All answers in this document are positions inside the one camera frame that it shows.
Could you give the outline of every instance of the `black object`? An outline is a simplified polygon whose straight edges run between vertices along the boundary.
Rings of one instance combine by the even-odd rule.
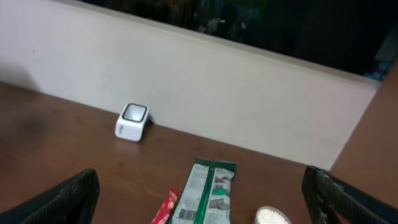
[[[0,214],[0,223],[91,223],[100,184],[87,169]]]
[[[398,223],[397,209],[314,166],[305,170],[302,191],[312,223],[340,223],[333,210],[351,223]]]

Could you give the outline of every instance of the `snack bag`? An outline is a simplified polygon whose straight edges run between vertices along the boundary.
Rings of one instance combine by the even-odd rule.
[[[195,159],[170,224],[230,224],[236,164]]]

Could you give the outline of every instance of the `white container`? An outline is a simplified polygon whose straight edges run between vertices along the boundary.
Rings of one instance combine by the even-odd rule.
[[[257,211],[254,224],[292,224],[292,222],[278,209],[264,206]]]
[[[142,137],[148,114],[149,109],[146,106],[135,103],[126,104],[116,122],[115,135],[119,138],[139,141]]]

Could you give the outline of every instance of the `white device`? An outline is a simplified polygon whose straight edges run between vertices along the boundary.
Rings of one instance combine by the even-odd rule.
[[[139,141],[142,137],[148,114],[149,109],[146,106],[135,103],[126,104],[116,122],[115,135],[119,138]]]

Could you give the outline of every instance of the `brown wooden table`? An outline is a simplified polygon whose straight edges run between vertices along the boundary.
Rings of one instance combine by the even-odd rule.
[[[92,167],[101,187],[93,223],[150,223],[201,157],[238,165],[233,223],[252,223],[263,205],[310,223],[303,164],[158,125],[139,143],[125,141],[114,135],[117,114],[5,84],[0,113],[0,211]]]

